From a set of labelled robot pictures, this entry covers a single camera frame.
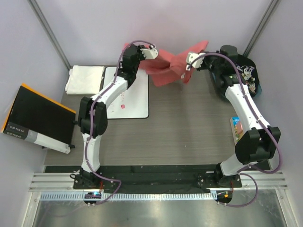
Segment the pink t shirt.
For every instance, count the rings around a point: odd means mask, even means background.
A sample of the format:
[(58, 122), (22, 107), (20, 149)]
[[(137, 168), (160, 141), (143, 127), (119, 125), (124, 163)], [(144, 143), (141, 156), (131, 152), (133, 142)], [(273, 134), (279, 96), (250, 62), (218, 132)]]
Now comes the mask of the pink t shirt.
[(139, 69), (144, 70), (151, 76), (153, 83), (161, 87), (178, 80), (184, 84), (191, 79), (193, 69), (186, 70), (186, 58), (189, 52), (199, 53), (208, 46), (208, 40), (202, 40), (189, 49), (174, 55), (163, 49), (158, 50), (158, 56), (154, 60), (143, 60), (140, 62)]

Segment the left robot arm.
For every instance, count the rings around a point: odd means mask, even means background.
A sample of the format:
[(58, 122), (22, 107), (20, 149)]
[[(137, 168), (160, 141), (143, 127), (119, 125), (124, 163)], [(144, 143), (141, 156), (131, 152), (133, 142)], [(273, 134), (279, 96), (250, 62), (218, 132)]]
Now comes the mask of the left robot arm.
[(78, 126), (83, 137), (83, 162), (81, 170), (88, 173), (84, 183), (91, 189), (100, 185), (99, 150), (102, 135), (108, 126), (107, 109), (112, 102), (131, 87), (141, 61), (146, 60), (145, 45), (128, 44), (122, 51), (114, 77), (101, 91), (80, 101)]

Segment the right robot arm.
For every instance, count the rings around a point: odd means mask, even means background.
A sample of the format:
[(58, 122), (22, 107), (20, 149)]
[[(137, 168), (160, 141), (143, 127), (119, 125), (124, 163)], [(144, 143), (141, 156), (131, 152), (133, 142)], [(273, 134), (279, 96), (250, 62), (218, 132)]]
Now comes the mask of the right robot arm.
[(215, 184), (224, 187), (248, 168), (262, 172), (259, 163), (279, 152), (281, 131), (265, 120), (253, 101), (260, 85), (256, 64), (251, 59), (238, 54), (236, 47), (230, 45), (198, 56), (194, 68), (211, 72), (216, 89), (234, 108), (242, 129), (234, 154), (217, 164), (214, 171)]

